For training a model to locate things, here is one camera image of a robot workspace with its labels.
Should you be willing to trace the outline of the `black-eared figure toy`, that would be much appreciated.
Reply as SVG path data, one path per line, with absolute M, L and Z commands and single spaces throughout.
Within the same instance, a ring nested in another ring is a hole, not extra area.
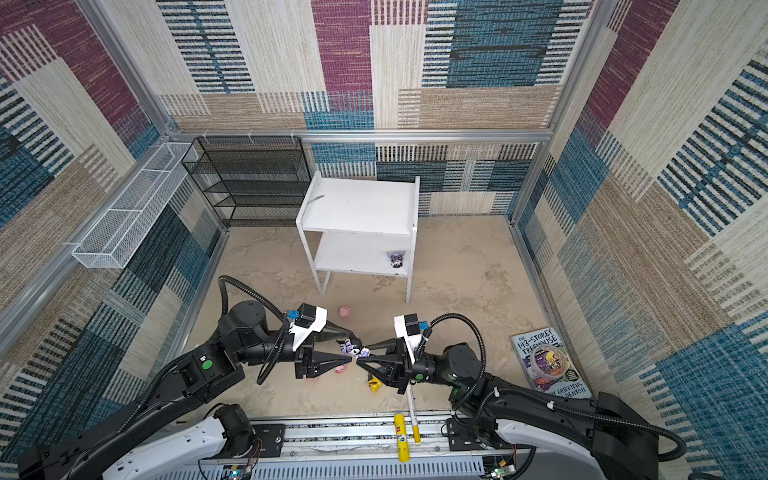
M 340 345 L 341 353 L 353 358 L 367 357 L 370 351 L 360 341 L 346 340 Z

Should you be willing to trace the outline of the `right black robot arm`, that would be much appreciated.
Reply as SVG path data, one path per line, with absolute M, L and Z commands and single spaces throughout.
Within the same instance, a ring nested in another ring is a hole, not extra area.
M 477 351 L 462 342 L 439 355 L 427 352 L 434 330 L 449 320 L 470 329 Z M 656 479 L 660 464 L 688 451 L 679 434 L 649 423 L 613 394 L 572 399 L 490 374 L 482 334 L 465 315 L 442 314 L 422 329 L 417 316 L 408 314 L 402 324 L 395 338 L 370 346 L 370 355 L 358 359 L 358 366 L 401 394 L 421 383 L 449 387 L 453 424 L 481 444 L 528 448 L 525 467 L 538 449 L 563 446 L 606 479 Z

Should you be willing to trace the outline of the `purple-eared black figure toy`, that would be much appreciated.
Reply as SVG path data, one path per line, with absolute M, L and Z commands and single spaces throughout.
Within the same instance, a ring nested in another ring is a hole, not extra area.
M 402 268 L 405 261 L 405 254 L 406 252 L 404 250 L 388 251 L 387 257 L 391 267 L 394 269 Z

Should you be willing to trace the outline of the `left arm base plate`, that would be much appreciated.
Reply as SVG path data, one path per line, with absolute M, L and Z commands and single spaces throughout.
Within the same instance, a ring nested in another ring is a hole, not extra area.
M 263 458 L 279 458 L 285 440 L 287 425 L 283 423 L 257 423 L 252 425 L 253 451 L 249 460 L 256 462 Z

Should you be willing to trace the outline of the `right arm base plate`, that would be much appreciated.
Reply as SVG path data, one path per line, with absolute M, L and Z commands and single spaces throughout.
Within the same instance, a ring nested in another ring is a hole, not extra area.
M 456 422 L 452 417 L 445 421 L 441 429 L 447 438 L 449 450 L 452 452 L 495 450 L 496 442 L 489 438 L 483 438 L 476 427 L 465 427 Z

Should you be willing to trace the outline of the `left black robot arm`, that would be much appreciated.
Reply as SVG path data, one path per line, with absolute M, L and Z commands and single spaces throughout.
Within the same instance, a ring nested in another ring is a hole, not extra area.
M 266 444 L 244 410 L 221 404 L 210 417 L 157 437 L 178 418 L 214 401 L 242 381 L 247 365 L 260 366 L 264 383 L 279 362 L 297 378 L 316 378 L 350 362 L 316 351 L 316 342 L 359 342 L 329 321 L 326 309 L 301 304 L 281 310 L 243 282 L 218 279 L 222 314 L 211 337 L 171 360 L 129 405 L 76 437 L 52 446 L 34 445 L 18 459 L 22 479 L 153 479 L 203 458 L 250 461 Z

